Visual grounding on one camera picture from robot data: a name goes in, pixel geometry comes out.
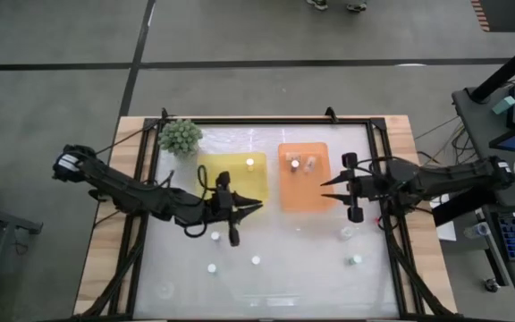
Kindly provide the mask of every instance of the succulent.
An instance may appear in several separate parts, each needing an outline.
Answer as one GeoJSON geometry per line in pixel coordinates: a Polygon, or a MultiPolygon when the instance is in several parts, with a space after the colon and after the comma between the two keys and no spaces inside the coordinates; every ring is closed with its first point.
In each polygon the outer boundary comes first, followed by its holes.
{"type": "Polygon", "coordinates": [[[158,134],[161,149],[177,157],[187,157],[196,153],[202,130],[191,120],[176,120],[168,123],[158,134]]]}

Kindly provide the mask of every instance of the orange tray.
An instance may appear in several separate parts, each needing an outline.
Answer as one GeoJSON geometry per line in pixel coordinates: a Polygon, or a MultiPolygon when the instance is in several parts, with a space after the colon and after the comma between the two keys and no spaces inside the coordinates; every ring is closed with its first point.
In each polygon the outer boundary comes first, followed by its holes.
{"type": "Polygon", "coordinates": [[[333,193],[333,186],[320,186],[331,180],[329,154],[324,143],[282,143],[279,145],[279,179],[282,210],[286,212],[319,212],[335,206],[336,200],[321,197],[333,193]],[[300,166],[291,171],[291,161],[300,166]],[[313,166],[308,161],[314,158],[313,166]]]}

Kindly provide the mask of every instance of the concrete floor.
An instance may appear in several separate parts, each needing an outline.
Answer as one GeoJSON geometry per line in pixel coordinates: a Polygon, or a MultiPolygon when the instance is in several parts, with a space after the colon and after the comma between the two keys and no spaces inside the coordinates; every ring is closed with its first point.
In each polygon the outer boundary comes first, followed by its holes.
{"type": "MultiPolygon", "coordinates": [[[[0,64],[128,63],[146,0],[0,0],[0,64]]],[[[515,34],[484,33],[467,0],[373,0],[319,13],[293,0],[158,0],[143,62],[509,57],[515,34]]],[[[130,115],[408,114],[415,136],[455,116],[452,91],[498,66],[141,71],[130,115]]],[[[45,222],[0,278],[0,321],[72,312],[96,211],[85,185],[51,179],[66,143],[112,141],[128,71],[0,72],[0,208],[45,222]]],[[[435,152],[456,123],[417,141],[435,152]]],[[[450,162],[452,155],[441,156],[450,162]]],[[[515,292],[484,292],[482,253],[447,254],[459,312],[515,321],[515,292]]]]}

